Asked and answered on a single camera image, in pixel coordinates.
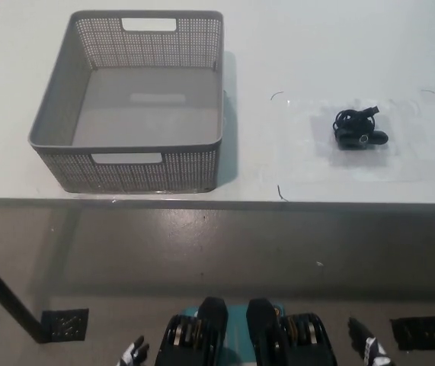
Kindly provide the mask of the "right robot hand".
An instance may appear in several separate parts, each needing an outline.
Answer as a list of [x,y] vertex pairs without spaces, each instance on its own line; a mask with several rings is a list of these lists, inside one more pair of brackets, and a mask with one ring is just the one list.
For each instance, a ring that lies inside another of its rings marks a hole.
[[351,345],[362,358],[364,365],[392,365],[391,358],[364,324],[350,317],[347,325]]

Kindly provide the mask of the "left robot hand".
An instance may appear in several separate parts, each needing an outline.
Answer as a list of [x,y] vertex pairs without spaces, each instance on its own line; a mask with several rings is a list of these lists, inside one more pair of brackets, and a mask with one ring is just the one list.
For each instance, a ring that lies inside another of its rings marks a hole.
[[135,342],[131,343],[124,351],[117,366],[140,366],[146,362],[149,352],[149,344],[141,335]]

